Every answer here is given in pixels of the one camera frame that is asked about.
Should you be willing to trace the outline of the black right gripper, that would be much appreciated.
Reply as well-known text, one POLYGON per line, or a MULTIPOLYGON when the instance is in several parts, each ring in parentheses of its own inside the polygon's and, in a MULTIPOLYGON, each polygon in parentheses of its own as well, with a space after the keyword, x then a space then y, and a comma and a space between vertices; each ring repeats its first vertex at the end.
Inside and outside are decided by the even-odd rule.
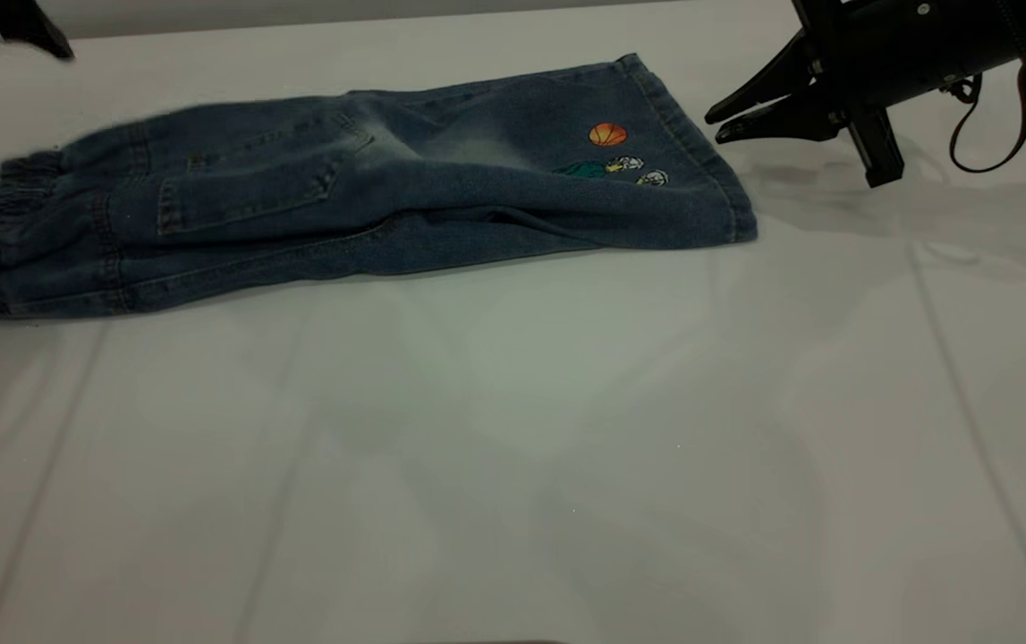
POLYGON ((902 178, 889 107, 1015 61, 996 1, 795 1, 803 33, 710 107, 716 139, 831 140, 847 128, 869 187, 902 178))

